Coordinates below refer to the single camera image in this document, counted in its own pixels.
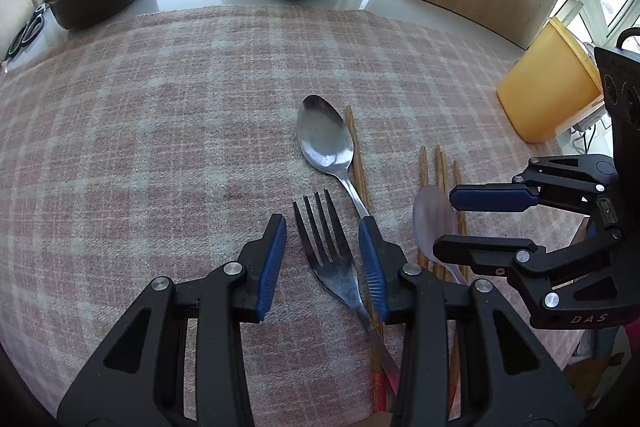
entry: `yellow container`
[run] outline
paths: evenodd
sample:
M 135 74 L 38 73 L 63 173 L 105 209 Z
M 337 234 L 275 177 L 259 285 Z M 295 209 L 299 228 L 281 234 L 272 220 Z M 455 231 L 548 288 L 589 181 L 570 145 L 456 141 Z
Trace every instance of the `yellow container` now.
M 520 137 L 541 144 L 579 122 L 585 108 L 602 98 L 600 73 L 553 17 L 498 85 L 498 98 Z

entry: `wooden chopsticks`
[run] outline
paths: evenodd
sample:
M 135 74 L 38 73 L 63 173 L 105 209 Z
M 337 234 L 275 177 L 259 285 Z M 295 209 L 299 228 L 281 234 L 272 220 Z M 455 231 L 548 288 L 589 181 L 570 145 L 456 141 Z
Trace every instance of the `wooden chopsticks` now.
M 356 132 L 356 124 L 353 118 L 353 110 L 351 109 L 351 106 L 347 106 L 345 108 L 344 114 L 347 127 L 349 128 L 351 137 L 353 138 L 353 162 L 351 165 L 353 165 L 354 184 L 362 203 L 366 207 L 367 211 L 370 211 L 371 208 L 369 195 L 367 194 L 367 181 L 362 167 L 360 144 L 358 142 L 358 134 Z M 367 307 L 371 321 L 380 334 L 380 338 L 384 340 L 382 322 L 380 321 L 378 314 L 375 313 L 371 307 L 371 299 L 368 292 L 365 299 L 365 306 Z M 386 411 L 386 376 L 373 347 L 371 348 L 371 371 L 373 373 L 373 412 L 384 412 Z
M 434 165 L 436 171 L 436 184 L 440 187 L 444 194 L 449 195 L 449 169 L 447 167 L 447 157 L 440 147 L 440 144 L 436 144 Z M 456 185 L 462 183 L 462 175 L 460 174 L 460 164 L 456 161 L 453 162 L 453 180 Z M 428 183 L 428 174 L 426 174 L 426 148 L 423 146 L 420 148 L 420 186 L 424 186 Z M 466 216 L 462 211 L 458 211 L 458 233 L 461 235 L 466 234 Z M 418 255 L 418 264 L 420 263 L 423 255 Z M 449 270 L 437 263 L 431 263 L 431 271 L 442 280 L 453 281 L 453 277 L 449 273 Z M 465 279 L 468 278 L 468 266 L 461 266 L 460 271 Z M 458 346 L 458 331 L 456 330 L 453 338 L 453 349 L 451 352 L 451 359 L 449 360 L 449 388 L 447 394 L 447 413 L 451 413 L 453 402 L 456 397 L 456 390 L 458 389 L 458 381 L 460 380 L 460 349 Z

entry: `fork handle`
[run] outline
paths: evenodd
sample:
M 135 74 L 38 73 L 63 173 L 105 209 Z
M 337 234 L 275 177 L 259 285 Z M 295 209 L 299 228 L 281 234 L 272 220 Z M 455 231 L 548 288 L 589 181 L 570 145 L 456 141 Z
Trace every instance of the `fork handle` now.
M 360 324 L 362 324 L 362 327 L 369 338 L 369 342 L 376 350 L 382 369 L 385 370 L 386 379 L 389 381 L 389 385 L 391 386 L 394 394 L 397 395 L 398 384 L 400 382 L 400 369 L 398 368 L 396 361 L 391 357 L 389 350 L 386 349 L 384 341 L 380 338 L 380 334 L 371 321 L 369 313 L 367 313 L 367 309 L 364 308 L 364 304 L 360 302 L 359 305 L 353 308 L 353 312 L 356 314 Z

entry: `plaid tablecloth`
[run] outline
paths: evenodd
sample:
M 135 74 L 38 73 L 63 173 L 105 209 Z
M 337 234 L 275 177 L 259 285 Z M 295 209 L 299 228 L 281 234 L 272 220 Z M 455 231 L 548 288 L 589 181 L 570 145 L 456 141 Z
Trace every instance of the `plaid tablecloth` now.
M 371 211 L 415 257 L 421 145 L 440 143 L 465 182 L 505 181 L 530 156 L 559 153 L 524 144 L 501 109 L 495 84 L 511 66 L 482 43 L 363 11 L 226 6 L 100 28 L 5 74 L 2 345 L 55 412 L 150 279 L 205 276 L 279 212 L 289 232 L 273 308 L 242 330 L 256 423 L 330 427 L 366 416 L 364 335 L 306 266 L 291 200 L 329 188 L 354 251 L 357 216 L 338 182 L 303 159 L 300 102 L 316 93 L 340 111 L 353 106 Z M 579 219 L 545 208 L 468 216 L 470 233 L 549 249 L 568 244 Z M 537 333 L 561 365 L 579 335 Z M 386 334 L 399 359 L 399 330 Z

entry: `electrical cord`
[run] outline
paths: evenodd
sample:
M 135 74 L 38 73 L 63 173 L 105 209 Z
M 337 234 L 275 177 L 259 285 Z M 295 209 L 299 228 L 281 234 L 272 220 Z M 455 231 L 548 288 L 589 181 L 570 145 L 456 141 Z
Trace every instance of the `electrical cord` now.
M 604 122 L 602 123 L 603 127 L 607 130 L 609 128 L 607 128 L 604 125 Z M 572 147 L 578 152 L 578 154 L 587 154 L 589 152 L 589 149 L 591 148 L 591 142 L 593 142 L 593 137 L 596 134 L 596 129 L 597 129 L 597 122 L 595 124 L 593 124 L 593 131 L 591 131 L 591 137 L 589 139 L 589 143 L 587 144 L 587 132 L 584 131 L 582 133 L 580 133 L 579 131 L 573 130 L 571 131 L 571 134 L 574 133 L 578 133 L 579 136 L 577 136 L 576 138 L 574 138 L 571 142 Z M 583 144 L 584 144 L 584 150 L 580 150 L 580 148 L 578 146 L 575 145 L 576 142 L 578 142 L 579 140 L 582 140 Z

